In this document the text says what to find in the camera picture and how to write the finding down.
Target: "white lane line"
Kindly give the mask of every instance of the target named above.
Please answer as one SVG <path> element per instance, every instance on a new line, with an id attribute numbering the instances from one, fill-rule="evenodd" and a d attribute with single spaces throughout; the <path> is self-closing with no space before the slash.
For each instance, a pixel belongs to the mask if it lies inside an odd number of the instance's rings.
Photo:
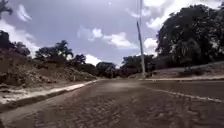
<path id="1" fill-rule="evenodd" d="M 224 103 L 224 100 L 216 99 L 216 98 L 210 98 L 210 97 L 201 97 L 201 96 L 194 96 L 194 95 L 188 95 L 180 92 L 172 92 L 172 91 L 165 91 L 165 90 L 160 90 L 160 89 L 153 89 L 153 88 L 147 88 L 151 91 L 156 91 L 156 92 L 163 92 L 163 93 L 168 93 L 172 95 L 177 95 L 177 96 L 182 96 L 182 97 L 188 97 L 191 99 L 198 99 L 202 101 L 212 101 L 216 103 Z"/>

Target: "blue sky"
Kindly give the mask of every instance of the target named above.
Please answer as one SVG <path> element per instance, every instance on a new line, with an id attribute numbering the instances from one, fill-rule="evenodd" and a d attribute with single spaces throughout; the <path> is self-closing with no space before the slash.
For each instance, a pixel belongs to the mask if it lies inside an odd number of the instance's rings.
<path id="1" fill-rule="evenodd" d="M 217 8 L 222 0 L 143 0 L 144 52 L 155 54 L 156 33 L 172 12 L 192 4 Z M 67 40 L 87 63 L 121 64 L 140 53 L 137 39 L 137 0 L 9 0 L 12 16 L 3 14 L 0 29 L 11 41 L 22 41 L 34 55 L 38 48 Z"/>

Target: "cloud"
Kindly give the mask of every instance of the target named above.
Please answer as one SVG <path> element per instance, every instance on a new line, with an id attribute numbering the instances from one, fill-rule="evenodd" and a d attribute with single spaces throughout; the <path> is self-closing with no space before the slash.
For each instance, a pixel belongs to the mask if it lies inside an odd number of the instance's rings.
<path id="1" fill-rule="evenodd" d="M 77 32 L 77 37 L 78 38 L 85 38 L 85 39 L 87 39 L 88 41 L 91 41 L 91 42 L 95 40 L 95 38 L 92 34 L 92 31 L 90 29 L 87 29 L 87 28 L 83 27 L 83 26 L 80 26 L 80 28 Z"/>
<path id="2" fill-rule="evenodd" d="M 140 15 L 131 11 L 130 9 L 126 8 L 125 11 L 132 17 L 134 18 L 139 18 Z M 151 10 L 148 8 L 143 8 L 142 9 L 142 16 L 150 16 L 151 15 Z"/>
<path id="3" fill-rule="evenodd" d="M 217 8 L 221 4 L 221 0 L 144 0 L 144 4 L 148 7 L 157 7 L 158 10 L 160 6 L 164 6 L 164 11 L 161 16 L 146 22 L 147 27 L 158 30 L 162 27 L 166 19 L 169 18 L 171 13 L 179 12 L 183 7 L 203 4 L 211 8 Z"/>
<path id="4" fill-rule="evenodd" d="M 140 17 L 139 14 L 137 14 L 137 13 L 131 11 L 131 10 L 128 9 L 128 8 L 126 8 L 125 11 L 126 11 L 130 16 L 132 16 L 132 17 L 134 17 L 134 18 L 139 18 L 139 17 Z"/>
<path id="5" fill-rule="evenodd" d="M 20 4 L 19 8 L 16 12 L 18 18 L 24 22 L 28 22 L 29 20 L 32 20 L 31 16 L 27 13 L 25 7 Z"/>
<path id="6" fill-rule="evenodd" d="M 136 44 L 130 42 L 125 32 L 120 32 L 118 34 L 106 35 L 102 33 L 101 29 L 87 29 L 83 26 L 77 32 L 78 38 L 85 38 L 88 41 L 95 41 L 95 39 L 100 39 L 108 44 L 116 46 L 118 49 L 136 49 L 138 48 Z"/>
<path id="7" fill-rule="evenodd" d="M 144 42 L 144 46 L 146 48 L 146 53 L 147 54 L 153 54 L 156 55 L 156 47 L 157 47 L 157 43 L 156 43 L 156 39 L 152 39 L 152 38 L 147 38 Z"/>
<path id="8" fill-rule="evenodd" d="M 103 37 L 102 30 L 98 28 L 94 28 L 93 30 L 80 26 L 77 32 L 78 38 L 87 39 L 90 42 L 95 41 L 97 38 Z"/>
<path id="9" fill-rule="evenodd" d="M 93 33 L 93 37 L 95 37 L 95 38 L 100 38 L 103 36 L 101 29 L 94 28 L 92 30 L 92 33 Z"/>
<path id="10" fill-rule="evenodd" d="M 125 32 L 121 32 L 118 34 L 105 35 L 103 37 L 108 44 L 115 45 L 118 49 L 137 49 L 138 46 L 132 42 L 130 42 Z"/>
<path id="11" fill-rule="evenodd" d="M 98 59 L 97 57 L 95 57 L 93 55 L 90 55 L 90 54 L 86 55 L 86 63 L 90 63 L 90 64 L 93 64 L 96 66 L 101 61 L 102 60 Z"/>
<path id="12" fill-rule="evenodd" d="M 0 20 L 0 29 L 8 32 L 10 36 L 10 41 L 22 42 L 31 51 L 31 56 L 35 55 L 40 47 L 36 45 L 35 37 L 25 30 L 17 29 L 15 26 L 8 24 L 5 20 Z"/>
<path id="13" fill-rule="evenodd" d="M 143 3 L 145 6 L 148 7 L 160 7 L 162 6 L 167 0 L 144 0 Z"/>

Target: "asphalt road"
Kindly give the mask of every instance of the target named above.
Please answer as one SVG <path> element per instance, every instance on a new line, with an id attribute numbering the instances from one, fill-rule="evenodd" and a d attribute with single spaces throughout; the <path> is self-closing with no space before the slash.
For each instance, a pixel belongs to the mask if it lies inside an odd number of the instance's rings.
<path id="1" fill-rule="evenodd" d="M 223 128 L 224 82 L 100 81 L 0 115 L 6 128 Z"/>

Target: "street light pole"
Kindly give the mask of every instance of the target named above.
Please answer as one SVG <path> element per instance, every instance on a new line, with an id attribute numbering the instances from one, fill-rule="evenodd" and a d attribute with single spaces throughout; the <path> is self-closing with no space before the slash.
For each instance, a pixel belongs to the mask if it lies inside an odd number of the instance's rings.
<path id="1" fill-rule="evenodd" d="M 145 58 L 144 58 L 144 51 L 143 51 L 143 45 L 142 45 L 141 30 L 140 30 L 138 21 L 137 21 L 137 28 L 138 28 L 138 39 L 140 42 L 140 49 L 141 49 L 142 78 L 144 79 L 145 78 Z"/>

